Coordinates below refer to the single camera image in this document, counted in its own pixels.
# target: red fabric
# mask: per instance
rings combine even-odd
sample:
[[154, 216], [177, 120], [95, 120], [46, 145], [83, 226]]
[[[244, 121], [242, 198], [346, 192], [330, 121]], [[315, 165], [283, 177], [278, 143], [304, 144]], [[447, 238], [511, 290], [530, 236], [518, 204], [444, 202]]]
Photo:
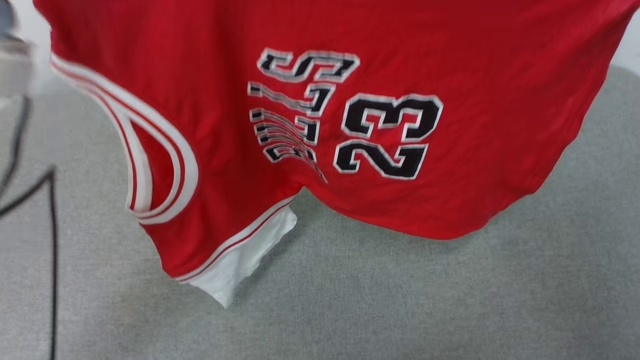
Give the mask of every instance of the red fabric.
[[[404, 233], [446, 240], [481, 228], [535, 192], [577, 136], [640, 6], [640, 0], [35, 3], [51, 23], [58, 56], [151, 105], [193, 148], [200, 177], [189, 206], [165, 224], [145, 226], [173, 276], [200, 266], [302, 186], [340, 213]], [[305, 51], [360, 59], [315, 118], [313, 150], [326, 181], [300, 160], [268, 161], [257, 142], [250, 109], [290, 121], [303, 114], [248, 97], [248, 82], [304, 99], [318, 69], [299, 83], [269, 77], [257, 66], [267, 47], [292, 52], [292, 63]], [[434, 95], [442, 102], [436, 128], [416, 143], [428, 149], [414, 180], [382, 177], [361, 154], [357, 173], [337, 171], [336, 148], [353, 138], [341, 129], [343, 114], [358, 93]], [[368, 119], [377, 124], [379, 117]], [[374, 127], [368, 141], [393, 157], [404, 125], [415, 119]], [[153, 165], [162, 156], [150, 157], [154, 171], [163, 169]]]

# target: black wire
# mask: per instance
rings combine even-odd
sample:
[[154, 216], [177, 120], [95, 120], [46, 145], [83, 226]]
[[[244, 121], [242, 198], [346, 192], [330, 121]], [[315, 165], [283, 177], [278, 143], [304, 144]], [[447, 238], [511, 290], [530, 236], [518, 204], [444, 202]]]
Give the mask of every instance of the black wire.
[[[15, 171], [20, 163], [20, 149], [26, 129], [27, 121], [31, 115], [31, 99], [22, 97], [22, 111], [13, 133], [11, 160], [0, 180], [0, 198], [9, 186]], [[56, 168], [51, 167], [40, 179], [24, 193], [11, 200], [0, 208], [0, 218], [17, 209], [20, 205], [34, 196], [45, 184], [49, 185], [49, 214], [51, 216], [51, 346], [49, 359], [56, 359], [57, 323], [58, 323], [58, 216], [56, 214]]]

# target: red basketball jersey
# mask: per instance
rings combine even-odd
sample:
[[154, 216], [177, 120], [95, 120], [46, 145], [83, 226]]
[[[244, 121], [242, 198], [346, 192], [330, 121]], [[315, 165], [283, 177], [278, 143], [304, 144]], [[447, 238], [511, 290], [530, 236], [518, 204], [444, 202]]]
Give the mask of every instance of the red basketball jersey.
[[535, 192], [640, 0], [35, 0], [164, 270], [221, 303], [296, 221], [448, 240]]

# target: red stripe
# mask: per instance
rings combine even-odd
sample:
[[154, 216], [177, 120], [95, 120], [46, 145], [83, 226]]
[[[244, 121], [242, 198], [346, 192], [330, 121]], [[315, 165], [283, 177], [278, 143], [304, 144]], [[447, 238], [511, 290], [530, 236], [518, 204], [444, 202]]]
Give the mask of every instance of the red stripe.
[[127, 134], [124, 131], [124, 128], [122, 126], [122, 123], [120, 122], [120, 119], [117, 117], [117, 115], [115, 114], [111, 106], [102, 98], [102, 96], [100, 96], [100, 94], [98, 94], [97, 92], [94, 92], [93, 90], [87, 89], [87, 91], [92, 93], [98, 99], [98, 101], [100, 101], [109, 110], [109, 112], [111, 113], [111, 116], [113, 117], [116, 124], [118, 124], [118, 127], [120, 128], [120, 133], [122, 133], [122, 138], [124, 139], [125, 146], [127, 147], [127, 155], [129, 156], [129, 163], [131, 164], [131, 170], [133, 173], [133, 178], [132, 178], [133, 184], [131, 188], [131, 202], [128, 203], [127, 207], [133, 210], [135, 207], [134, 204], [136, 203], [136, 193], [138, 191], [138, 178], [136, 175], [136, 165], [133, 162], [133, 155], [131, 154], [131, 148], [129, 147], [129, 140], [127, 139]]
[[180, 282], [184, 282], [184, 281], [188, 281], [193, 279], [194, 277], [202, 274], [203, 272], [205, 272], [211, 265], [213, 265], [213, 263], [216, 262], [216, 260], [218, 260], [220, 258], [220, 256], [222, 256], [222, 254], [224, 254], [228, 249], [231, 249], [232, 247], [246, 241], [248, 238], [250, 238], [251, 236], [253, 236], [253, 234], [255, 234], [258, 230], [260, 230], [260, 228], [262, 228], [262, 226], [264, 225], [264, 223], [266, 223], [273, 215], [275, 215], [276, 213], [278, 213], [278, 211], [280, 211], [282, 208], [284, 208], [285, 206], [289, 205], [291, 203], [291, 201], [289, 201], [288, 203], [284, 204], [283, 206], [280, 206], [278, 209], [276, 209], [271, 215], [269, 215], [266, 219], [264, 219], [263, 222], [260, 223], [260, 225], [258, 225], [258, 227], [256, 227], [249, 235], [245, 236], [244, 238], [236, 241], [233, 244], [230, 244], [228, 247], [226, 247], [224, 250], [222, 250], [215, 258], [213, 258], [213, 260], [211, 260], [211, 262], [205, 266], [204, 269], [202, 269], [201, 271], [199, 271], [197, 274], [193, 274], [185, 279], [180, 279]]
[[62, 72], [64, 75], [66, 75], [66, 76], [68, 76], [70, 78], [76, 79], [78, 81], [82, 81], [82, 82], [88, 83], [89, 85], [94, 86], [95, 88], [98, 88], [99, 90], [103, 91], [104, 93], [110, 95], [113, 98], [113, 100], [117, 101], [120, 105], [122, 105], [125, 108], [129, 109], [129, 111], [135, 113], [137, 116], [139, 116], [139, 118], [143, 119], [148, 125], [150, 125], [154, 129], [156, 129], [158, 132], [163, 134], [164, 138], [167, 141], [170, 142], [171, 146], [173, 146], [173, 150], [175, 150], [176, 154], [178, 155], [178, 163], [179, 163], [179, 167], [180, 167], [180, 180], [179, 180], [180, 183], [178, 184], [178, 191], [176, 192], [174, 198], [169, 203], [169, 205], [166, 207], [166, 209], [162, 210], [162, 212], [160, 212], [160, 213], [158, 213], [156, 215], [149, 215], [149, 216], [146, 216], [146, 217], [138, 217], [138, 218], [144, 220], [144, 219], [147, 219], [147, 218], [157, 217], [157, 216], [162, 215], [163, 213], [165, 213], [167, 210], [169, 210], [173, 206], [173, 204], [175, 204], [175, 202], [177, 201], [178, 196], [179, 196], [180, 192], [182, 191], [182, 187], [184, 186], [184, 178], [185, 178], [184, 160], [182, 159], [182, 154], [180, 153], [180, 149], [175, 144], [173, 139], [171, 139], [171, 137], [168, 136], [160, 127], [158, 127], [152, 121], [149, 121], [149, 119], [144, 117], [140, 112], [138, 112], [137, 110], [135, 110], [134, 108], [129, 106], [127, 103], [121, 101], [118, 97], [113, 95], [111, 92], [107, 91], [105, 88], [101, 87], [99, 84], [97, 84], [93, 80], [85, 78], [85, 77], [77, 75], [77, 74], [74, 74], [71, 71], [68, 71], [66, 69], [63, 69], [60, 65], [58, 65], [57, 63], [55, 63], [53, 61], [51, 62], [51, 65], [53, 67], [55, 67], [58, 71]]

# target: gray fabric surface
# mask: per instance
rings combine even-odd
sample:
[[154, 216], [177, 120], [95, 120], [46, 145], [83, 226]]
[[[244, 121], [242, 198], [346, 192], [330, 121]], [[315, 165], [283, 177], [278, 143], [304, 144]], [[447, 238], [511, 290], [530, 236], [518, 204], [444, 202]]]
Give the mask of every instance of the gray fabric surface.
[[[13, 106], [2, 110], [6, 119]], [[11, 123], [0, 120], [0, 165]], [[612, 68], [543, 188], [430, 241], [302, 193], [298, 225], [224, 310], [159, 268], [124, 155], [80, 95], [36, 99], [11, 194], [59, 167], [60, 359], [640, 358], [640, 78]], [[44, 193], [0, 221], [0, 358], [47, 354]]]

